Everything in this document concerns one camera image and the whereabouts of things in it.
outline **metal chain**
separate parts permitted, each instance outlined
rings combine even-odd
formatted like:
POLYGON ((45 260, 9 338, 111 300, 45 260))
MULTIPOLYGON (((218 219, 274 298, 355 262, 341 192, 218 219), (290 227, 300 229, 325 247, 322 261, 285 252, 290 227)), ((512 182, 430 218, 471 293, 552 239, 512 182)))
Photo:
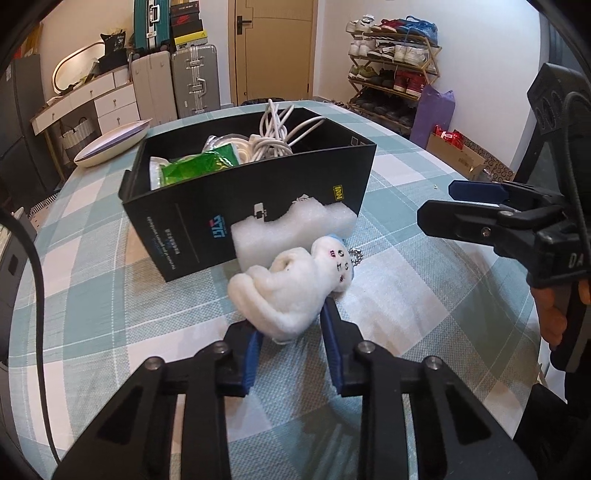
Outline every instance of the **metal chain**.
POLYGON ((358 248, 351 248, 349 250, 349 255, 351 256, 351 263, 354 267, 359 265, 363 260, 363 252, 358 248))

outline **screw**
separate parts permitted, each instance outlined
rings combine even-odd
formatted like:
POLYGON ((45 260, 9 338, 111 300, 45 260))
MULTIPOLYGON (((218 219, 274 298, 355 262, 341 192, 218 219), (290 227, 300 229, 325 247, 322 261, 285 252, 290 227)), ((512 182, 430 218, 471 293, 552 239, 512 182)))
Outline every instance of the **screw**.
POLYGON ((216 342, 213 344, 213 353, 226 353, 230 350, 226 342, 216 342))
POLYGON ((439 370, 443 366, 443 360, 441 360, 438 356, 428 356, 425 359, 425 364, 431 370, 439 370))
POLYGON ((359 344, 357 345, 357 349, 361 353, 369 354, 375 350, 375 344, 373 342, 368 342, 367 340, 364 340, 363 342, 359 342, 359 344))
POLYGON ((162 360, 159 356, 151 356, 144 362, 144 367, 147 370, 154 371, 159 369, 163 363, 164 360, 162 360))

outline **logo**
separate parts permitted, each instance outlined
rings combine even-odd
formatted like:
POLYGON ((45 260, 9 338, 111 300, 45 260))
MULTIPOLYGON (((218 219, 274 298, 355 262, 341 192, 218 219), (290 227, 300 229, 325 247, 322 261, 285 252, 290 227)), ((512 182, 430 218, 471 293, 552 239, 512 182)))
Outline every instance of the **logo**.
POLYGON ((345 198, 342 185, 337 185, 336 187, 333 187, 333 191, 335 192, 335 200, 343 200, 345 198))
POLYGON ((226 222, 223 216, 217 215, 209 221, 209 226, 212 228, 214 238, 226 238, 228 231, 226 230, 226 222))

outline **white foam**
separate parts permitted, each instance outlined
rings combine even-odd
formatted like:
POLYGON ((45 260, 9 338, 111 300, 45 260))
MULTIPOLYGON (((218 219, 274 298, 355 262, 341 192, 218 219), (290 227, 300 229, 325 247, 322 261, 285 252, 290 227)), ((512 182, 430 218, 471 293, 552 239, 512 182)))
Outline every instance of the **white foam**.
POLYGON ((274 222, 251 216, 232 225, 236 257, 243 272, 253 265, 269 268, 280 253, 295 247, 310 250, 321 236, 345 239, 353 234, 357 215, 343 203, 324 206, 314 198, 294 202, 274 222))

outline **white sneaker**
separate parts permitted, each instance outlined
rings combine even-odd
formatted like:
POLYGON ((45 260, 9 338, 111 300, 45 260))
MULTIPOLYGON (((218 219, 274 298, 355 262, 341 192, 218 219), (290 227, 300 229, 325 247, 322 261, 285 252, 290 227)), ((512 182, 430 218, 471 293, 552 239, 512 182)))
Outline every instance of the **white sneaker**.
POLYGON ((361 33, 370 33, 371 26, 374 24, 375 18, 373 15, 364 15, 361 20, 357 20, 355 24, 355 31, 361 33))
POLYGON ((426 48, 407 47, 408 50, 404 56, 404 63, 420 67, 427 61, 428 50, 426 48))
POLYGON ((374 50, 375 49, 375 39, 373 38, 366 38, 365 40, 361 41, 362 45, 367 45, 369 47, 370 50, 374 50))
POLYGON ((366 57, 368 55, 369 51, 370 51, 370 48, 367 45, 363 45, 362 44, 359 47, 359 56, 360 57, 366 57))
POLYGON ((408 50, 408 47, 404 46, 404 45, 396 45, 394 47, 394 61, 397 62, 404 62, 404 57, 406 56, 406 52, 408 50))
POLYGON ((349 47, 349 55, 352 55, 353 57, 359 55, 359 45, 356 45, 355 42, 353 42, 349 47))

